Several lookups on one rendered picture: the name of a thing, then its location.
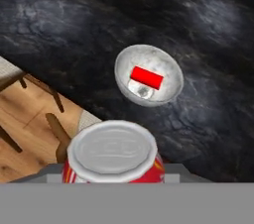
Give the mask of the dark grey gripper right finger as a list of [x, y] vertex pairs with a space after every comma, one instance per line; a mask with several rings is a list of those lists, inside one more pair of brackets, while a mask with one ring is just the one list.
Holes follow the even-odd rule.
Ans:
[[208, 179], [190, 173], [182, 164], [165, 164], [165, 183], [206, 183]]

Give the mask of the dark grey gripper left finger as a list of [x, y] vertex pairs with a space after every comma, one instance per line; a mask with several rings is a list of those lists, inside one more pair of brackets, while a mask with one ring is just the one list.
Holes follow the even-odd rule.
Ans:
[[63, 164], [50, 164], [38, 173], [13, 180], [13, 183], [61, 183], [63, 169]]

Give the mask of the red soda can silver top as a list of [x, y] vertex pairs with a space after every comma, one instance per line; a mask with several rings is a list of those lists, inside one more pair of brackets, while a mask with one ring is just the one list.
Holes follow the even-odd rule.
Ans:
[[66, 149], [63, 183], [164, 183], [165, 168], [155, 137], [122, 120], [82, 129]]

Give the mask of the plain red soda can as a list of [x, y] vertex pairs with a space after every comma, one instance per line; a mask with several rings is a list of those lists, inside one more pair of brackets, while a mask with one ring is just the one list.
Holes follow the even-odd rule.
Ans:
[[133, 67], [130, 78], [136, 82], [142, 83], [156, 90], [160, 89], [164, 79], [162, 75], [159, 75], [140, 66]]

